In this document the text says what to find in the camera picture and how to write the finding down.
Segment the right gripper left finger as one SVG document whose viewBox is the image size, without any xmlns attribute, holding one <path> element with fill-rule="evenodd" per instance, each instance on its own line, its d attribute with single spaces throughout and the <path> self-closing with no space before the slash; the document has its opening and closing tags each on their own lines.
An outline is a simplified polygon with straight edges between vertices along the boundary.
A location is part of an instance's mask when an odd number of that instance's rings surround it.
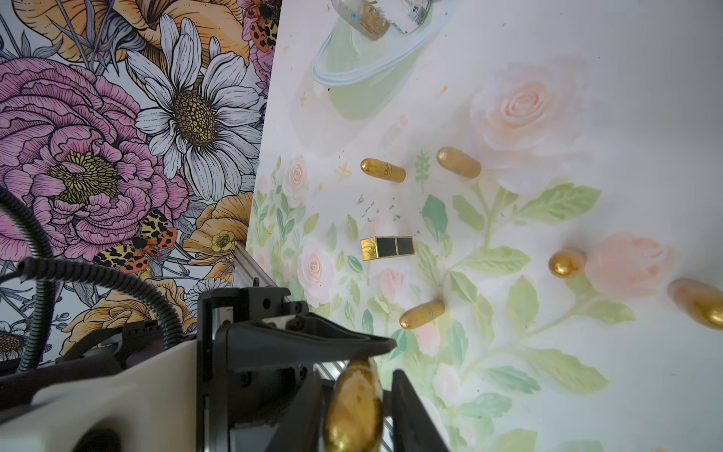
<svg viewBox="0 0 723 452">
<path fill-rule="evenodd" d="M 297 392 L 265 452 L 318 451 L 322 386 L 322 378 L 314 371 Z"/>
</svg>

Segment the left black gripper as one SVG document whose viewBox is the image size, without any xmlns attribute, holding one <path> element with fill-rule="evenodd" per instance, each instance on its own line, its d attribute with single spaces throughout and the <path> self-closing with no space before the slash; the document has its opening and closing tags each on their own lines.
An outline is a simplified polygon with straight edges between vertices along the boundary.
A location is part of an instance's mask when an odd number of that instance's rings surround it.
<svg viewBox="0 0 723 452">
<path fill-rule="evenodd" d="M 265 451 L 317 365 L 392 351 L 394 339 L 356 333 L 290 301 L 280 287 L 200 295 L 197 314 L 197 448 Z M 333 387 L 322 378 L 325 417 Z"/>
</svg>

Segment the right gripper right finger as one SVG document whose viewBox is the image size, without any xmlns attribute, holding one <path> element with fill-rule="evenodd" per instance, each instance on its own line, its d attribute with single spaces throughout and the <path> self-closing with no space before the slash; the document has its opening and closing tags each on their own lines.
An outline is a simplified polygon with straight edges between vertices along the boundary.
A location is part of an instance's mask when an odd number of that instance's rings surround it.
<svg viewBox="0 0 723 452">
<path fill-rule="evenodd" d="M 395 451 L 448 451 L 420 397 L 402 370 L 396 370 L 393 374 L 391 415 Z"/>
</svg>

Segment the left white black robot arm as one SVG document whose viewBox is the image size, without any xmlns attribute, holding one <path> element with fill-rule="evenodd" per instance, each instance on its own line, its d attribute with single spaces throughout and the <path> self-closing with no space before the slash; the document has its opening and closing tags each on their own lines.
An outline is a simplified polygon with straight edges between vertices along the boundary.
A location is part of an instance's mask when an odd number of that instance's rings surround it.
<svg viewBox="0 0 723 452">
<path fill-rule="evenodd" d="M 5 451 L 314 451 L 318 365 L 395 340 L 355 333 L 278 287 L 201 295 L 194 339 L 116 375 L 41 389 L 1 426 Z"/>
</svg>

